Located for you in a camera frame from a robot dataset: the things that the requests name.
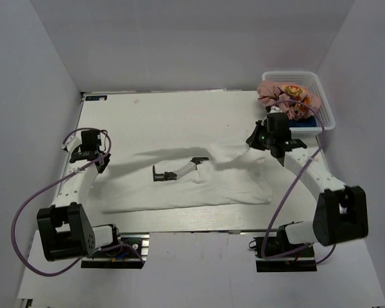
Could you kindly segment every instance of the pink cloth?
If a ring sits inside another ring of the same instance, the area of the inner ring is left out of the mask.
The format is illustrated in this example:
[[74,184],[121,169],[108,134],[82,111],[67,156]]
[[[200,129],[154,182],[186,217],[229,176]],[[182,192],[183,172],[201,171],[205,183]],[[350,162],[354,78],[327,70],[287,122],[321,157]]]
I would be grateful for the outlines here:
[[[259,101],[268,109],[278,101],[293,99],[309,105],[315,112],[321,107],[321,99],[306,88],[293,83],[264,80],[257,87]],[[281,103],[278,107],[290,120],[306,119],[314,114],[305,106],[296,103]]]

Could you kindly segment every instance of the blue cloth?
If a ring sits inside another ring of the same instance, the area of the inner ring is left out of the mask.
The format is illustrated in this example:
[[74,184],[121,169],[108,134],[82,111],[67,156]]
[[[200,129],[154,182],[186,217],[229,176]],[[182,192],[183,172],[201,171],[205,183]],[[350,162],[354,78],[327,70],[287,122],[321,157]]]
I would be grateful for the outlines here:
[[316,127],[316,120],[313,116],[307,119],[289,120],[289,127]]

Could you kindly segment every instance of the white fabric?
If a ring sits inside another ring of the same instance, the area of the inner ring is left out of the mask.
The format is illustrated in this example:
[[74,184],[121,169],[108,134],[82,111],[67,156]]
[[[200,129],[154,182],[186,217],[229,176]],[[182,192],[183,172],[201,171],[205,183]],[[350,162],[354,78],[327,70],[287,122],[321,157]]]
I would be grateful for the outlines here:
[[[262,177],[264,154],[249,150],[245,144],[247,136],[243,132],[223,142],[209,144],[206,150],[210,161],[198,165],[196,171],[176,181],[153,182],[152,166],[126,175],[127,181],[123,178],[115,179],[115,184],[109,181],[102,190],[103,212],[269,203],[272,191]],[[197,155],[192,153],[189,158],[158,162],[156,172],[177,170],[193,156]],[[146,157],[137,155],[131,161],[137,163],[137,159],[143,161]]]

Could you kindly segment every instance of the plastic basket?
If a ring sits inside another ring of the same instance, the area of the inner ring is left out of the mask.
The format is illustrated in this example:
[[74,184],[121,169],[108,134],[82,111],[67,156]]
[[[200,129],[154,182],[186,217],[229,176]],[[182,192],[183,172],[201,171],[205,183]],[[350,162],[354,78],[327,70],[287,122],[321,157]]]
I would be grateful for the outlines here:
[[[304,87],[307,87],[312,93],[321,98],[322,105],[318,111],[318,115],[325,126],[325,130],[331,130],[335,127],[334,115],[332,114],[332,110],[329,107],[327,97],[316,74],[302,71],[265,72],[262,74],[262,80],[295,83],[297,85],[303,85]],[[291,128],[291,131],[293,136],[315,136],[322,132],[322,128],[320,126],[294,127]]]

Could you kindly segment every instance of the gray wall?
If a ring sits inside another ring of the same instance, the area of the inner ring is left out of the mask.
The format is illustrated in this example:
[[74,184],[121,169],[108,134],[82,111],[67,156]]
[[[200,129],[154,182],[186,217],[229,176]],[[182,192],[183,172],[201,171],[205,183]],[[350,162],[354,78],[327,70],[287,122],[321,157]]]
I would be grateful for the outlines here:
[[31,0],[80,91],[255,89],[316,71],[353,0]]
[[330,168],[367,192],[366,244],[385,296],[385,1],[357,0],[318,75],[337,126]]
[[[28,0],[0,1],[0,307],[13,307],[24,266],[10,244],[18,206],[58,178],[60,143],[79,111],[80,95]],[[17,234],[28,251],[35,215],[51,194],[20,219]]]

